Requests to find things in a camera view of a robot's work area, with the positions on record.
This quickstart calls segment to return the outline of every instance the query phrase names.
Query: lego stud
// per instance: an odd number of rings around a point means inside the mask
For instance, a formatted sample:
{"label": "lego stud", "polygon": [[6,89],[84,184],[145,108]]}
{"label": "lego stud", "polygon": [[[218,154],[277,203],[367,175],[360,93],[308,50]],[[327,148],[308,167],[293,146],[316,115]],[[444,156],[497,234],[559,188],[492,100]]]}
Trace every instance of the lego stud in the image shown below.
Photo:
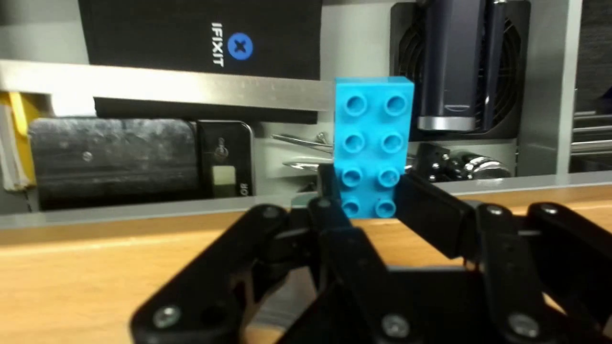
{"label": "lego stud", "polygon": [[367,110],[367,100],[362,94],[354,94],[344,104],[344,114],[350,117],[362,117]]}
{"label": "lego stud", "polygon": [[342,140],[342,148],[344,148],[344,152],[356,156],[356,154],[363,152],[363,148],[365,148],[365,138],[363,138],[362,135],[358,135],[358,133],[348,135],[348,136],[344,136],[344,140]]}
{"label": "lego stud", "polygon": [[385,114],[390,117],[407,115],[407,98],[406,96],[390,96],[385,104]]}
{"label": "lego stud", "polygon": [[360,201],[348,200],[342,203],[342,211],[348,219],[356,217],[360,213]]}
{"label": "lego stud", "polygon": [[342,184],[344,184],[346,188],[356,188],[356,186],[360,186],[360,182],[362,182],[362,171],[358,171],[358,169],[346,169],[346,171],[342,171],[341,180],[342,180]]}
{"label": "lego stud", "polygon": [[381,200],[375,205],[375,215],[377,219],[392,219],[396,215],[396,203],[390,200]]}
{"label": "lego stud", "polygon": [[388,156],[400,154],[404,148],[404,138],[400,135],[383,136],[381,148]]}
{"label": "lego stud", "polygon": [[398,175],[394,169],[383,169],[383,171],[379,173],[379,184],[381,184],[381,188],[390,190],[390,188],[398,186],[398,182],[400,182],[400,175]]}

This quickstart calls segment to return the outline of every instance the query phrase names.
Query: wooden surface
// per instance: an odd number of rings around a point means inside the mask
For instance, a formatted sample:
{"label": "wooden surface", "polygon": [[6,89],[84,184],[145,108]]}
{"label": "wooden surface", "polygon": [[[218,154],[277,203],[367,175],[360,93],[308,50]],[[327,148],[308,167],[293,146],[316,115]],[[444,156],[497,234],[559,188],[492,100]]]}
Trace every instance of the wooden surface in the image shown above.
{"label": "wooden surface", "polygon": [[[604,228],[612,188],[518,192],[467,200],[524,213],[536,201],[570,205]],[[239,215],[184,217],[0,232],[0,343],[130,343],[134,310]],[[386,265],[450,266],[394,221],[358,222]],[[251,331],[272,343],[274,330]]]}

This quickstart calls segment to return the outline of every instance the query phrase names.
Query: screw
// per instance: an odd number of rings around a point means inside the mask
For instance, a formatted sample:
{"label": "screw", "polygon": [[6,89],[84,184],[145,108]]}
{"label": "screw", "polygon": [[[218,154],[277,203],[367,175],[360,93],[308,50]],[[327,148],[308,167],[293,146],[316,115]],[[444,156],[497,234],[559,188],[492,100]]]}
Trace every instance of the screw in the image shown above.
{"label": "screw", "polygon": [[553,207],[553,205],[541,205],[541,211],[545,211],[545,213],[549,213],[549,215],[557,215],[557,213],[559,213],[559,209]]}
{"label": "screw", "polygon": [[319,207],[319,209],[329,209],[331,203],[329,203],[329,200],[319,200],[318,207]]}
{"label": "screw", "polygon": [[383,331],[388,339],[406,339],[409,335],[409,324],[398,314],[383,318]]}
{"label": "screw", "polygon": [[503,211],[499,207],[488,207],[486,211],[490,211],[494,217],[501,217]]}
{"label": "screw", "polygon": [[276,207],[266,207],[264,219],[277,219],[279,211]]}
{"label": "screw", "polygon": [[153,326],[157,330],[168,330],[174,328],[180,320],[180,308],[178,307],[163,307],[153,316]]}
{"label": "screw", "polygon": [[92,163],[92,161],[94,161],[92,152],[84,152],[84,154],[82,154],[82,161],[84,161],[84,163]]}
{"label": "screw", "polygon": [[511,314],[509,326],[518,337],[536,339],[539,337],[539,326],[526,314]]}

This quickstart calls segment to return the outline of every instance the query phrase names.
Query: logo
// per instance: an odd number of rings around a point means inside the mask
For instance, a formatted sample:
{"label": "logo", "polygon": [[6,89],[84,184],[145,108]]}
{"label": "logo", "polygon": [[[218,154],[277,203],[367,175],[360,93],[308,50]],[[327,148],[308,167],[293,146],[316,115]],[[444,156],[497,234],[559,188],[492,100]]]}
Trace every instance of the logo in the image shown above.
{"label": "logo", "polygon": [[226,68],[224,62],[224,26],[222,24],[212,24],[212,64]]}
{"label": "logo", "polygon": [[228,41],[228,52],[235,62],[247,62],[253,56],[253,41],[245,33],[235,33]]}

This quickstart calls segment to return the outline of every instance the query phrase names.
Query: blue lego brick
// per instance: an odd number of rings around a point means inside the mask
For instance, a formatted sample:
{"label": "blue lego brick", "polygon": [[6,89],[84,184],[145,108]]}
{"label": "blue lego brick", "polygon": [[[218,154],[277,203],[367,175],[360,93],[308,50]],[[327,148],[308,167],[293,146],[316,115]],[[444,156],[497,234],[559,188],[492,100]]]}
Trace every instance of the blue lego brick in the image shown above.
{"label": "blue lego brick", "polygon": [[396,215],[415,87],[404,77],[337,81],[333,165],[348,219]]}

